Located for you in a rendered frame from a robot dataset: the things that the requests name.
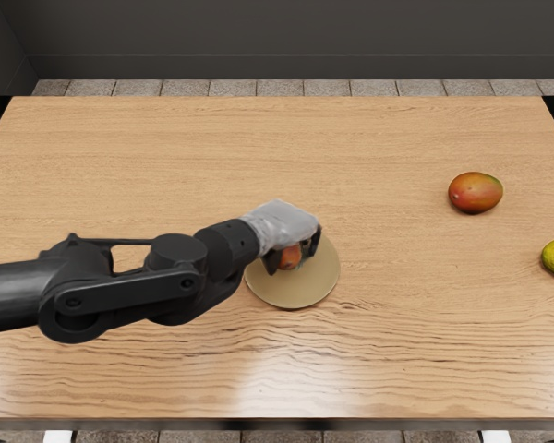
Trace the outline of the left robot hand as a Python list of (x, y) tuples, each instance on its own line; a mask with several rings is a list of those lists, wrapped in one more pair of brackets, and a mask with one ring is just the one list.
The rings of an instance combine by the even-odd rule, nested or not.
[(287, 203), (273, 199), (239, 217), (255, 233), (259, 240), (258, 257), (267, 273), (272, 276), (280, 268), (284, 250), (297, 246), (301, 253), (297, 268), (317, 253), (321, 226), (317, 216)]

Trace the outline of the small orange red fruit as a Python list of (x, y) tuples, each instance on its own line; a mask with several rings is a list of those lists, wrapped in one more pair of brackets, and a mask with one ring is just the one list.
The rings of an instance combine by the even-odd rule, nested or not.
[(300, 244), (290, 245), (282, 250), (282, 255), (278, 265), (280, 270), (295, 269), (301, 262), (302, 249)]

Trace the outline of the round tan plate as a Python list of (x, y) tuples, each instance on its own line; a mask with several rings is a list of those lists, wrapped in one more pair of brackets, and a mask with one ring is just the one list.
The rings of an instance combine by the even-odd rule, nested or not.
[(323, 235), (315, 256), (305, 259), (299, 268), (277, 269), (270, 276), (259, 258), (246, 268), (244, 281), (263, 302), (293, 310), (312, 306), (327, 297), (340, 274), (338, 253), (332, 241)]

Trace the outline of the red green mango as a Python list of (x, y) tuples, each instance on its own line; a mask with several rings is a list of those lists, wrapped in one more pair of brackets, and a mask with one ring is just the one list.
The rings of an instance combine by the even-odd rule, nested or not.
[(500, 180), (480, 172), (459, 174), (448, 187), (451, 204), (467, 214), (480, 214), (494, 209), (501, 201), (503, 193)]

